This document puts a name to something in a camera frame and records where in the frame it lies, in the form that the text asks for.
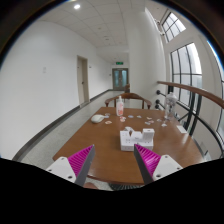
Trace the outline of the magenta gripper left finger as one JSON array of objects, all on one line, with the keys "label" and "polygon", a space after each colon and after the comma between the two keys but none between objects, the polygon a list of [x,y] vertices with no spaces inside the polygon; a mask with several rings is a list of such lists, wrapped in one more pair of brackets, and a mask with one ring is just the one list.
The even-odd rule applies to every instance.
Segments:
[{"label": "magenta gripper left finger", "polygon": [[47,171],[78,186],[86,187],[87,174],[94,156],[95,146],[91,145],[69,157],[59,157],[47,168]]}]

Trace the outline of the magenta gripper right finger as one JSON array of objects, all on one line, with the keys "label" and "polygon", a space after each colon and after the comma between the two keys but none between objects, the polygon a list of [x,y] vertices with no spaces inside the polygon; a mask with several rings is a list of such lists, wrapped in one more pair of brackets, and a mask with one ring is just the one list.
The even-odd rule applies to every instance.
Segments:
[{"label": "magenta gripper right finger", "polygon": [[134,146],[134,156],[145,185],[182,169],[182,166],[169,155],[160,156],[140,145]]}]

